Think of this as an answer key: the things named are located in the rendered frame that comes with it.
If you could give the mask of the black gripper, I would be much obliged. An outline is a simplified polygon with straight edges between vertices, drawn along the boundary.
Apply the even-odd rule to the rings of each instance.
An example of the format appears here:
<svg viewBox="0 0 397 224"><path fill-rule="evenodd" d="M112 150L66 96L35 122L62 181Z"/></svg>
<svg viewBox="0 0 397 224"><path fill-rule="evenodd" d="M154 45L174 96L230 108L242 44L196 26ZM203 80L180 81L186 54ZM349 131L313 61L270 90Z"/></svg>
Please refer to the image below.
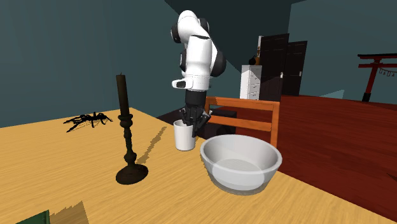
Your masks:
<svg viewBox="0 0 397 224"><path fill-rule="evenodd" d="M212 112L204 111L206 95L206 91L185 91L185 106L179 110L179 113L185 125L193 125L192 137L196 137L197 132L211 119ZM193 122L191 113L201 114L201 116Z"/></svg>

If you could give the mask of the white cup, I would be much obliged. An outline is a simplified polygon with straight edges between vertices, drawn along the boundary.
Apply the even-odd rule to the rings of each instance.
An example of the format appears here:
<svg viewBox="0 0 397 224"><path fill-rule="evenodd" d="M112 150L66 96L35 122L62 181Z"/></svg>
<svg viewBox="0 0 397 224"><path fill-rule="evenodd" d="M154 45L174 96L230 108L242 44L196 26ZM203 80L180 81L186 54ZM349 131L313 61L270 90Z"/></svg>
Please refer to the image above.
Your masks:
<svg viewBox="0 0 397 224"><path fill-rule="evenodd" d="M193 126L187 126L182 120L176 120L174 126L175 147L179 151L190 151L195 147L195 138L192 136Z"/></svg>

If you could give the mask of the wooden chair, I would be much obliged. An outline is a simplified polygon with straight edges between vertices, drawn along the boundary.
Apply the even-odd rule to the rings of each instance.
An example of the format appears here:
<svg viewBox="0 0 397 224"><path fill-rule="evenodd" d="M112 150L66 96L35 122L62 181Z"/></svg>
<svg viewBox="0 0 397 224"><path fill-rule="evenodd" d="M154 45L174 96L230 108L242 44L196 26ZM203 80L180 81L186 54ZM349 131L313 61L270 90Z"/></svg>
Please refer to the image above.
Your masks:
<svg viewBox="0 0 397 224"><path fill-rule="evenodd" d="M270 144L277 147L280 102L207 96L204 107L206 112L210 111L210 105L271 111L271 123L216 115L211 116L209 123L270 132Z"/></svg>

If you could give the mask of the white chest of drawers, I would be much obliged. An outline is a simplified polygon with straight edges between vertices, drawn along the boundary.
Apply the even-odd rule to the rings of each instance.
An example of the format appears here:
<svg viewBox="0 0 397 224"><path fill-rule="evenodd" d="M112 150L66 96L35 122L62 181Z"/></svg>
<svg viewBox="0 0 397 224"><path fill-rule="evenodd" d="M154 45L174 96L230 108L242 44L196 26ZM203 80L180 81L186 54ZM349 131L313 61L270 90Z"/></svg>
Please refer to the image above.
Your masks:
<svg viewBox="0 0 397 224"><path fill-rule="evenodd" d="M248 65L242 65L240 79L240 98L258 100L260 96L261 65L259 58L252 57Z"/></svg>

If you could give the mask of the large white bowl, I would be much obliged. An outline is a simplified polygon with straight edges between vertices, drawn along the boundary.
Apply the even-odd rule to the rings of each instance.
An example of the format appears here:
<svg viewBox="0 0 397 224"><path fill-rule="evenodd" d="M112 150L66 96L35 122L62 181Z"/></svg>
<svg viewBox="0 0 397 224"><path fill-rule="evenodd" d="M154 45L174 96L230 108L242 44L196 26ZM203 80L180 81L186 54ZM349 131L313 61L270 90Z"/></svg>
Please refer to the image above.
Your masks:
<svg viewBox="0 0 397 224"><path fill-rule="evenodd" d="M205 140L200 156L211 181L236 195L263 191L282 164L281 153L270 143L237 134Z"/></svg>

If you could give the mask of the dark candle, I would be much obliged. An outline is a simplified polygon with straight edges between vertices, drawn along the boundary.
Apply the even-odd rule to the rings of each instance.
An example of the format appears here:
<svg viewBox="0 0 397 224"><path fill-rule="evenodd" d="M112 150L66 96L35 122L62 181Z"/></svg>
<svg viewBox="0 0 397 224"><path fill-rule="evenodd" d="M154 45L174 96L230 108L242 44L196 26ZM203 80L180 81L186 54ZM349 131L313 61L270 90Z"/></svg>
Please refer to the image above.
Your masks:
<svg viewBox="0 0 397 224"><path fill-rule="evenodd" d="M122 116L127 116L130 114L130 112L125 75L123 75L122 73L116 75L116 84L118 89L120 114Z"/></svg>

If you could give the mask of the dark turned candlestick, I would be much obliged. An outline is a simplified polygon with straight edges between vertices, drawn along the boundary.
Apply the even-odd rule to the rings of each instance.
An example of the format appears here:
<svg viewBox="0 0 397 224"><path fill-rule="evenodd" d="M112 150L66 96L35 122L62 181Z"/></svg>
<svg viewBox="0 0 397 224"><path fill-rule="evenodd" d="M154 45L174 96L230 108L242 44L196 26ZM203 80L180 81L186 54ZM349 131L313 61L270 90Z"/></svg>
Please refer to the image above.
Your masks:
<svg viewBox="0 0 397 224"><path fill-rule="evenodd" d="M130 127L132 126L133 115L119 115L120 126L124 128L123 136L127 152L124 155L124 160L127 165L118 171L116 174L116 181L122 185L131 185L142 181L148 175L148 168L145 165L137 164L137 154L132 150L132 133Z"/></svg>

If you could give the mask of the dark door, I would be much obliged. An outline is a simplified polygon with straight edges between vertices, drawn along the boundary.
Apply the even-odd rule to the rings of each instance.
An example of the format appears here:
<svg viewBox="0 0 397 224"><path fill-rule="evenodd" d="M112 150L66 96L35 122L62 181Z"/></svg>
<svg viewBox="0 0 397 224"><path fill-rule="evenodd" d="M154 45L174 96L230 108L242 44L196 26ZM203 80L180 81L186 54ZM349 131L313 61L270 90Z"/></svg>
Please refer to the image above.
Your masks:
<svg viewBox="0 0 397 224"><path fill-rule="evenodd" d="M288 41L288 33L261 37L261 83L259 100L281 100L282 76L286 62Z"/></svg>
<svg viewBox="0 0 397 224"><path fill-rule="evenodd" d="M307 41L288 43L283 72L282 95L299 96Z"/></svg>

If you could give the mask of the black spider figure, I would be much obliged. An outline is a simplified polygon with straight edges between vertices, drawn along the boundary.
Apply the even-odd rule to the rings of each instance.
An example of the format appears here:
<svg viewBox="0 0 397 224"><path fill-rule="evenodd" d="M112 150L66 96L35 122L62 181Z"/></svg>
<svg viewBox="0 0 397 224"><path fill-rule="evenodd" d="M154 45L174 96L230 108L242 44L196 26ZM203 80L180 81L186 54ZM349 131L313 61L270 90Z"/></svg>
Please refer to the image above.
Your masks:
<svg viewBox="0 0 397 224"><path fill-rule="evenodd" d="M103 125L105 125L106 124L104 122L105 120L113 122L113 120L110 119L110 117L106 116L104 113L93 112L93 115L80 115L80 116L76 116L72 119L66 120L64 122L64 124L66 124L66 123L73 124L73 126L67 130L67 132L70 132L70 131L74 130L77 126L79 126L80 124L85 123L85 122L90 122L92 128L95 127L95 125L94 125L95 121L100 121Z"/></svg>

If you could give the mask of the red gate figure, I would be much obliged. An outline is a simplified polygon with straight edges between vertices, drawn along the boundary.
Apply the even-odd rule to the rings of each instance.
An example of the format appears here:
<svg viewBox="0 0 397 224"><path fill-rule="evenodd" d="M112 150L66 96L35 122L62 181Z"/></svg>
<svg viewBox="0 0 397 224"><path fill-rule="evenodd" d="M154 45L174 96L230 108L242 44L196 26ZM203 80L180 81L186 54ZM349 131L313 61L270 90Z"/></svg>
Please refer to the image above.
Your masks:
<svg viewBox="0 0 397 224"><path fill-rule="evenodd" d="M378 70L383 68L397 68L397 63L383 63L382 59L397 59L397 53L376 53L376 54L357 54L360 59L363 60L373 60L369 64L359 64L359 68L370 68L370 76L368 78L368 83L363 94L362 102L369 102L372 94L372 87L375 82L375 77Z"/></svg>

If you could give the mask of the green flat thing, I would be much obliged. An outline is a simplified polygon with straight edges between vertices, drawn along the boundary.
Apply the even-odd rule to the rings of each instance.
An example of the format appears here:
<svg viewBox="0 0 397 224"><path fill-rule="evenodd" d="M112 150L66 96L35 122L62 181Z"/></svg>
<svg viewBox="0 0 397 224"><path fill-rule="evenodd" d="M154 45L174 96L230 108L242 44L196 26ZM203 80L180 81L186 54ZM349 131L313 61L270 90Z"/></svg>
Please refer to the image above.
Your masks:
<svg viewBox="0 0 397 224"><path fill-rule="evenodd" d="M51 224L49 210L43 211L42 213L38 213L16 224Z"/></svg>

